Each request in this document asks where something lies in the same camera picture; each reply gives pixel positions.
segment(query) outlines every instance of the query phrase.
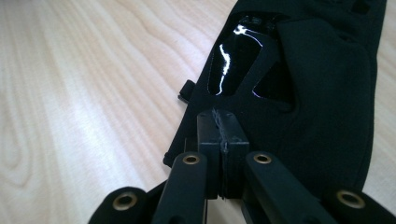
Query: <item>brass grommet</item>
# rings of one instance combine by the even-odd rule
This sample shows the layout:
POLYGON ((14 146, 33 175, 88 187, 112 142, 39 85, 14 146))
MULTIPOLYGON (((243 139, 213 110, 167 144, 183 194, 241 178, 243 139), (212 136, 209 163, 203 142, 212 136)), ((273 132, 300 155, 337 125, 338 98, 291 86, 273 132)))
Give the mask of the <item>brass grommet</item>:
POLYGON ((259 153, 259 154, 254 155, 254 161, 261 163, 261 164, 268 164, 272 161, 272 159, 271 159, 271 157, 269 157, 265 154, 259 153))
POLYGON ((344 205, 356 209, 361 209, 366 206, 366 203, 364 202, 363 198, 361 198, 361 196, 344 189, 337 191, 337 199, 344 205))
POLYGON ((133 192, 124 192, 113 201, 113 208, 118 211, 125 211, 133 207, 136 203, 137 197, 133 192))
POLYGON ((183 158, 183 162, 188 165, 194 165, 199 162, 199 157, 194 155, 188 155, 183 158))

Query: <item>wood grain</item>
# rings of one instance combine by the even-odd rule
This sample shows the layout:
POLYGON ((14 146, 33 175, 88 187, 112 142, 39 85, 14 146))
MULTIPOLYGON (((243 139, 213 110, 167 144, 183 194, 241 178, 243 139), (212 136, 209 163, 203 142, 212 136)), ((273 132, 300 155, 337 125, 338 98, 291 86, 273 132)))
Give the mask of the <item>wood grain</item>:
MULTIPOLYGON (((0 0, 0 222, 86 223, 107 194, 149 190, 235 0, 0 0)), ((396 214, 396 3, 378 53, 364 191, 396 214)), ((245 223, 238 202, 208 223, 245 223)))

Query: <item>wooden table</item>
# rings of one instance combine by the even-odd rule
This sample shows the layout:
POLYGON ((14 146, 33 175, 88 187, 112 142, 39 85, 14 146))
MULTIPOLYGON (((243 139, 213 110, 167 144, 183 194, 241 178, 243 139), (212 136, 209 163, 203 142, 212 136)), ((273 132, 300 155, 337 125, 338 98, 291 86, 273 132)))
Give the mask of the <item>wooden table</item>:
MULTIPOLYGON (((109 192, 164 181, 163 154, 235 0, 0 0, 0 222, 86 223, 109 192)), ((378 53, 364 191, 396 214, 396 2, 378 53)), ((236 201, 208 223, 245 223, 236 201)))

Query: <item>black pouch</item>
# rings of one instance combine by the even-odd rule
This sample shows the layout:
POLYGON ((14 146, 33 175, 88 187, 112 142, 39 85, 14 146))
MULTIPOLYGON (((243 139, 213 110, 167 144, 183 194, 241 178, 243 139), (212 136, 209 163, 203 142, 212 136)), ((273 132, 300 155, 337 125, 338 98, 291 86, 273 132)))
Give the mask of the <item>black pouch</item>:
POLYGON ((278 156, 314 195, 334 184, 362 189, 385 6, 386 0, 239 0, 190 85, 163 162, 171 166, 185 139, 196 136, 200 112, 223 109, 236 115, 250 150, 278 156))

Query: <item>black fabric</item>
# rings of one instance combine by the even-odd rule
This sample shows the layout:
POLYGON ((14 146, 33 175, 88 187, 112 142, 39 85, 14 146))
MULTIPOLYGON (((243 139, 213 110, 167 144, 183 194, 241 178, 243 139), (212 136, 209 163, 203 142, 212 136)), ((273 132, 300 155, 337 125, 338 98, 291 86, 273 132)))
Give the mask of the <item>black fabric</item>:
MULTIPOLYGON (((333 184, 362 189, 373 144, 376 52, 385 6, 386 0, 239 0, 163 162, 172 165, 185 138, 196 136, 197 114, 214 107, 233 112, 250 150, 278 156, 314 195, 333 184), (239 38, 229 37, 238 22, 252 30, 265 23, 260 32, 271 40, 261 42, 233 91, 214 94, 208 89, 217 71, 213 62, 220 45, 239 38), (276 79, 276 73, 282 75, 276 79)), ((250 34, 256 38, 256 32, 250 34)))

